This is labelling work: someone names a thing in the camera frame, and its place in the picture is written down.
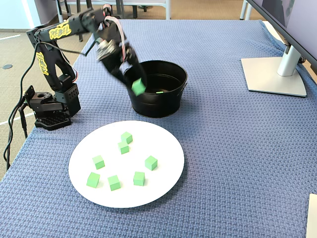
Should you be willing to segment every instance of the floor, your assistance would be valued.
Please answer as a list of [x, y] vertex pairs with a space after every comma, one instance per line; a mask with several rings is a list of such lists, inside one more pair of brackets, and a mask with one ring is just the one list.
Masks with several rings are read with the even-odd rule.
[[[172, 19], [239, 19], [242, 6], [242, 0], [172, 0]], [[75, 6], [71, 6], [72, 12], [76, 12]], [[125, 7], [126, 18], [132, 18], [132, 7]], [[165, 19], [165, 8], [160, 6], [149, 7], [147, 12], [138, 9], [138, 19]], [[262, 19], [262, 16], [253, 10], [251, 20]], [[0, 38], [18, 35], [15, 38], [0, 40], [0, 67], [5, 64], [12, 64], [13, 68], [4, 70], [0, 68], [0, 155], [2, 157], [3, 150], [7, 144], [8, 125], [1, 124], [5, 122], [17, 103], [19, 98], [19, 82], [23, 72], [29, 66], [33, 48], [25, 33], [16, 32], [0, 32]], [[59, 40], [58, 44], [61, 48], [81, 51], [88, 41], [90, 34], [84, 35], [84, 41], [79, 42], [77, 36]], [[77, 55], [65, 53], [66, 57], [73, 64], [77, 59]], [[317, 82], [317, 76], [310, 69], [310, 64], [305, 63], [306, 68], [310, 71], [314, 80]], [[29, 85], [33, 85], [37, 92], [52, 92], [48, 86], [43, 74], [37, 66], [35, 66], [26, 75], [24, 82], [24, 90]], [[31, 113], [31, 109], [26, 109], [25, 114]], [[34, 117], [27, 117], [28, 133], [34, 126]], [[25, 138], [21, 128], [20, 120], [16, 120], [13, 125], [14, 137], [11, 147], [11, 160], [15, 158]], [[5, 161], [0, 158], [0, 179], [5, 174]]]

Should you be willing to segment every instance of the bucket handle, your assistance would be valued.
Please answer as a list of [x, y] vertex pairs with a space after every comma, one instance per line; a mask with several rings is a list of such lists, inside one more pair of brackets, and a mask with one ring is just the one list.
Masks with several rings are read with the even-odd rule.
[[184, 87], [182, 88], [182, 90], [179, 91], [179, 93], [177, 94], [177, 97], [178, 97], [178, 95], [179, 95], [181, 92], [184, 91], [184, 89], [185, 89], [186, 86], [187, 86], [187, 83], [185, 83], [185, 85], [184, 85]]

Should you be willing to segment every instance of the bucket rim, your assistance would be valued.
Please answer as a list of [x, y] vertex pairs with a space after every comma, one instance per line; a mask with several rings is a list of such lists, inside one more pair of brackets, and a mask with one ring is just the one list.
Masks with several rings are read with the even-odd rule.
[[[171, 90], [171, 91], [168, 91], [168, 92], [164, 92], [164, 93], [148, 93], [148, 92], [144, 92], [145, 94], [147, 94], [147, 95], [164, 95], [164, 94], [167, 94], [167, 93], [173, 93], [174, 91], [176, 91], [177, 89], [179, 89], [179, 88], [182, 88], [181, 89], [181, 91], [186, 87], [186, 82], [187, 82], [187, 78], [188, 78], [188, 74], [187, 74], [187, 71], [182, 67], [182, 66], [180, 66], [180, 65], [178, 65], [178, 64], [176, 64], [176, 63], [173, 63], [173, 62], [170, 62], [170, 61], [165, 61], [165, 60], [147, 60], [147, 61], [143, 61], [143, 62], [140, 62], [140, 64], [142, 64], [142, 63], [146, 63], [146, 62], [165, 62], [165, 63], [171, 63], [171, 64], [174, 64], [174, 65], [176, 65], [177, 67], [179, 67], [179, 68], [181, 68], [184, 72], [185, 72], [185, 80], [184, 80], [184, 82], [182, 82], [182, 84], [179, 86], [179, 87], [177, 87], [177, 88], [175, 88], [175, 89], [173, 89], [173, 90]], [[129, 69], [131, 69], [133, 66], [131, 66], [131, 67], [129, 67], [129, 68], [127, 68], [125, 71], [124, 71], [124, 75], [126, 74], [126, 72], [129, 70]]]

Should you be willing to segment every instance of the wall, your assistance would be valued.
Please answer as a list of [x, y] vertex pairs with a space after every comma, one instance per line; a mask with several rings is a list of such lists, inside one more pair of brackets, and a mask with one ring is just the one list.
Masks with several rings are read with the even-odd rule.
[[30, 29], [40, 24], [34, 0], [0, 0], [0, 29]]
[[35, 0], [35, 5], [41, 24], [51, 21], [57, 15], [56, 1]]

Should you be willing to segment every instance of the green cube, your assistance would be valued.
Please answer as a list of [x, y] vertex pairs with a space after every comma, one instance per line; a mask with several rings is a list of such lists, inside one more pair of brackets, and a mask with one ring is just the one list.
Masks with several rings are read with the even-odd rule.
[[125, 132], [121, 135], [121, 141], [126, 142], [127, 144], [130, 144], [133, 139], [132, 139], [132, 135], [129, 132]]
[[143, 172], [135, 172], [133, 177], [133, 184], [138, 186], [144, 186], [145, 175]]
[[120, 181], [117, 175], [109, 177], [108, 182], [109, 182], [111, 191], [121, 188]]
[[153, 170], [158, 166], [158, 160], [154, 158], [152, 155], [145, 160], [145, 167], [149, 170]]
[[135, 96], [139, 96], [140, 94], [145, 92], [146, 87], [141, 81], [141, 78], [135, 80], [131, 87], [132, 91], [134, 92]]
[[94, 157], [93, 161], [97, 170], [105, 166], [104, 160], [100, 155]]
[[121, 152], [121, 155], [129, 152], [129, 145], [125, 141], [118, 143], [118, 147]]
[[86, 185], [89, 187], [96, 188], [99, 183], [99, 179], [100, 179], [100, 175], [91, 172], [87, 179]]

